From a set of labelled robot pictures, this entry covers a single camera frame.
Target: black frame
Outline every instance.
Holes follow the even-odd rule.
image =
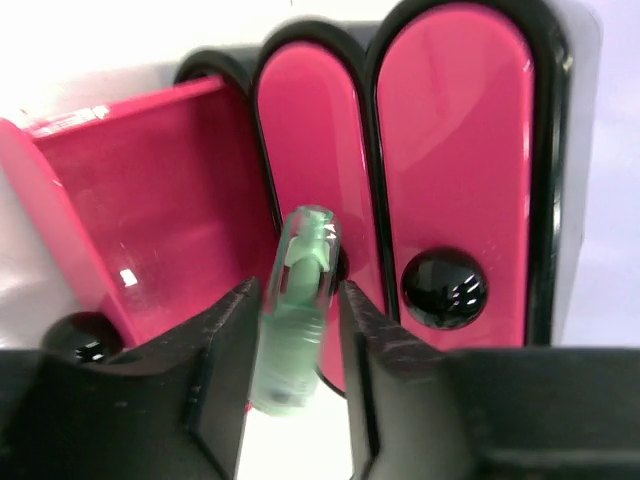
[[[525,344],[548,345],[552,337],[553,302],[557,279],[560,230],[554,228],[558,199],[562,199],[570,71],[564,63],[570,49],[564,28],[542,0],[465,0],[491,8],[508,18],[527,40],[535,65],[534,131],[532,142],[531,204]],[[371,130],[378,153],[374,172],[384,181],[379,121],[376,108],[377,78],[384,56],[396,36],[416,17],[451,5],[450,0],[404,0],[380,25],[365,63],[367,100],[371,105]]]
[[[385,217],[384,215],[384,210],[387,208],[386,193],[384,196],[376,195],[376,188],[378,188],[379,185],[375,180],[376,177],[374,175],[371,175],[371,171],[376,167],[372,162],[370,162],[370,159],[374,157],[374,155],[370,152],[374,144],[371,138],[371,129],[369,128],[369,122],[367,121],[369,109],[367,108],[366,102],[364,101],[364,84],[362,81],[365,51],[362,45],[359,44],[350,34],[346,33],[339,26],[317,20],[305,20],[296,22],[294,24],[285,26],[284,28],[274,33],[267,40],[264,47],[260,51],[257,67],[254,73],[254,79],[252,82],[252,88],[250,91],[250,98],[253,102],[254,115],[257,119],[258,125],[260,124],[260,116],[257,105],[257,92],[260,85],[260,76],[262,74],[262,71],[274,54],[276,54],[281,48],[295,42],[309,42],[325,49],[330,54],[334,55],[336,59],[338,59],[342,63],[345,70],[351,75],[354,88],[358,95],[358,103],[360,105],[361,117],[363,119],[363,145],[365,148],[365,157],[368,162],[367,167],[370,172],[369,191],[371,194],[371,204],[374,209],[373,213],[376,233],[379,239],[390,239],[391,227],[388,221],[385,222],[384,220],[385,218],[388,218],[388,216]],[[266,150],[266,146],[264,146],[262,133],[260,133],[260,138],[264,148],[264,157],[266,159],[266,163],[268,164],[268,153]],[[277,203],[278,200],[275,190],[273,190],[273,195],[274,202]],[[385,309],[391,312],[393,318],[397,318],[397,313],[395,312],[398,311],[398,300],[395,295],[395,273],[393,269],[389,269],[388,264],[389,259],[392,259],[393,256],[391,250],[388,249],[388,246],[385,247],[385,245],[390,245],[390,243],[387,244],[387,242],[382,242],[380,240],[377,243],[381,279],[383,280],[384,284],[383,290],[385,297]],[[345,395],[344,392],[333,385],[324,375],[320,374],[320,378],[335,393],[341,396]]]

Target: pink plastic tray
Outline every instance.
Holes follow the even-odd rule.
[[[126,346],[268,279],[277,244],[246,96],[209,77],[24,131],[0,167],[83,307]]]

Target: black jaw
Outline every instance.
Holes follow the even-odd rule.
[[[354,480],[640,478],[640,351],[445,354],[340,295]]]
[[[0,478],[231,480],[260,286],[104,364],[0,352]]]

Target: pink oval panel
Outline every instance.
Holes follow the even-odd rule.
[[[383,308],[376,235],[356,89],[344,65],[306,42],[278,50],[258,83],[258,113],[280,209],[329,208],[342,225],[350,280]],[[338,297],[321,367],[344,390]]]
[[[488,8],[456,4],[417,17],[377,80],[400,317],[442,348],[524,341],[534,70],[526,41]],[[488,281],[479,317],[457,330],[416,321],[401,278],[423,251],[470,254]]]

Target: white surface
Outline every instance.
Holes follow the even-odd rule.
[[[636,0],[591,0],[605,25],[587,235],[565,344],[640,345],[640,43]],[[170,85],[202,45],[260,42],[287,18],[382,18],[394,0],[13,1],[0,17],[0,116],[20,120]],[[0,348],[33,346],[75,300],[0,174]],[[289,420],[249,414],[240,480],[347,480],[344,401],[321,386]]]
[[[320,382],[299,415],[249,412],[237,479],[349,480],[349,442],[346,401]]]

